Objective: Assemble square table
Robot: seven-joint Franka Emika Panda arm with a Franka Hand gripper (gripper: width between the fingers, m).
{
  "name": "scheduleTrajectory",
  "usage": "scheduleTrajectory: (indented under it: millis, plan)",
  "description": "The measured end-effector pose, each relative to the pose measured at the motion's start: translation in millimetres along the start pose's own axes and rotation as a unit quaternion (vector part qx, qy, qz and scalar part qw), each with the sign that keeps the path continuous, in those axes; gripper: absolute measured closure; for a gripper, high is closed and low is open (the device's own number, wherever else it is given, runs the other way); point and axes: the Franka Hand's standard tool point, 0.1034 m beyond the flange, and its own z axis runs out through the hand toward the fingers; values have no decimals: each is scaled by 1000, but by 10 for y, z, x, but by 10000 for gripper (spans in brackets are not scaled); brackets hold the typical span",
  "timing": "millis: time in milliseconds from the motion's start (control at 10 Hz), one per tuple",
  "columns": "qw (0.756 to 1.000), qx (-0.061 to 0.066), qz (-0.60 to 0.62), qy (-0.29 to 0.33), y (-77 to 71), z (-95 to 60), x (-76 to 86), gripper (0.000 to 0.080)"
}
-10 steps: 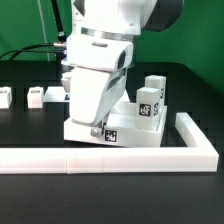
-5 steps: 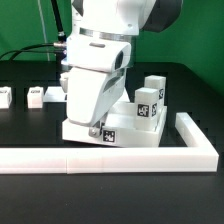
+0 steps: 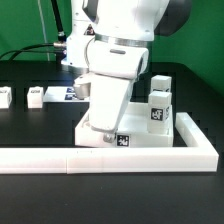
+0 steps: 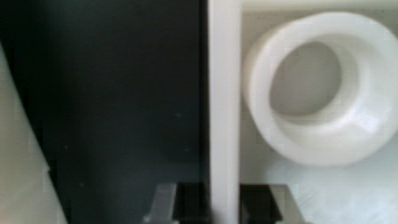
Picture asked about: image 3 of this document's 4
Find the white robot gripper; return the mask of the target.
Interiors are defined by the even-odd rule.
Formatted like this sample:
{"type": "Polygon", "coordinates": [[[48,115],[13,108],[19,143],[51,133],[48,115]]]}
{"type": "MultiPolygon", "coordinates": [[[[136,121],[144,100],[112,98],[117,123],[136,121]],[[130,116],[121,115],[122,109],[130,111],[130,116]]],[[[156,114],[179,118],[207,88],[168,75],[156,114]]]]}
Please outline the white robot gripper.
{"type": "Polygon", "coordinates": [[[93,130],[105,133],[105,142],[115,140],[114,133],[130,101],[133,85],[146,70],[148,57],[145,47],[94,42],[89,66],[89,121],[93,130]]]}

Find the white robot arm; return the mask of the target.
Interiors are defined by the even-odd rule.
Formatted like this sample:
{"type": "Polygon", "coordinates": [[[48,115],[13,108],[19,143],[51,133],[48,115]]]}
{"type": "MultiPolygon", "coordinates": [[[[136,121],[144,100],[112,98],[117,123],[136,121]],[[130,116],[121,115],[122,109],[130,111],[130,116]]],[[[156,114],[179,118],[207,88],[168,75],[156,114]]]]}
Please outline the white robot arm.
{"type": "Polygon", "coordinates": [[[71,6],[62,65],[76,74],[77,96],[90,98],[91,129],[112,143],[133,85],[148,69],[154,37],[177,32],[192,0],[71,0],[71,6]]]}

